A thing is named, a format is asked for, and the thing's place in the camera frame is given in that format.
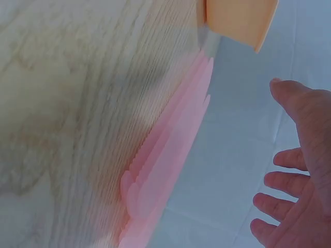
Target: fingernail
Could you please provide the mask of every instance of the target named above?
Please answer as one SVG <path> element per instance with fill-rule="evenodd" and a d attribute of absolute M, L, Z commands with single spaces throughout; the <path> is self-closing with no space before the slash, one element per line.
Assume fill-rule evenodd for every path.
<path fill-rule="evenodd" d="M 282 81 L 282 79 L 275 77 L 274 79 L 271 80 L 270 83 L 275 84 L 275 83 L 278 83 L 280 81 Z"/>

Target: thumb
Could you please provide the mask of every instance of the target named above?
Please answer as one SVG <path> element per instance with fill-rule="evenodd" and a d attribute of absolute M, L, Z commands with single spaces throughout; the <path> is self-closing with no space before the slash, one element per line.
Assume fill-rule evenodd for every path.
<path fill-rule="evenodd" d="M 294 120 L 311 179 L 331 216 L 331 92 L 274 79 L 270 90 Z"/>
<path fill-rule="evenodd" d="M 296 81 L 282 81 L 275 78 L 270 82 L 270 91 L 274 99 L 285 109 L 287 114 L 295 121 L 299 121 L 300 111 L 299 99 L 312 89 Z"/>

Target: wooden surface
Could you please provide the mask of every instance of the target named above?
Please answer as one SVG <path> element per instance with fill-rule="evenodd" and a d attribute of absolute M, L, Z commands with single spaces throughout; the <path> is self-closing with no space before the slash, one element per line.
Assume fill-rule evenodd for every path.
<path fill-rule="evenodd" d="M 1 247 L 116 247 L 119 179 L 198 50 L 202 1 L 0 2 Z"/>

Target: pink paper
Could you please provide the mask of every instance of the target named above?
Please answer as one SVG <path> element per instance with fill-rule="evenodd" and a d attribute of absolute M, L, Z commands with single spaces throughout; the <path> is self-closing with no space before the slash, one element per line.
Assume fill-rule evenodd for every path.
<path fill-rule="evenodd" d="M 162 215 L 207 110 L 205 99 L 213 69 L 203 53 L 141 147 L 130 171 L 121 179 L 121 193 L 131 216 L 119 248 L 144 248 Z"/>

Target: palm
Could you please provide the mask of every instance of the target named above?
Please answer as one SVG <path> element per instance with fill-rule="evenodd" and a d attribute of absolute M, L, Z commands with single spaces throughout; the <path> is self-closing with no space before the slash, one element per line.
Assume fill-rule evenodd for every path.
<path fill-rule="evenodd" d="M 275 156 L 275 164 L 306 171 L 301 149 L 284 151 Z M 331 247 L 331 220 L 323 214 L 319 195 L 309 176 L 282 172 L 269 173 L 265 184 L 299 198 L 297 203 L 264 194 L 254 197 L 262 212 L 280 222 L 278 227 L 254 220 L 251 229 L 266 247 Z"/>

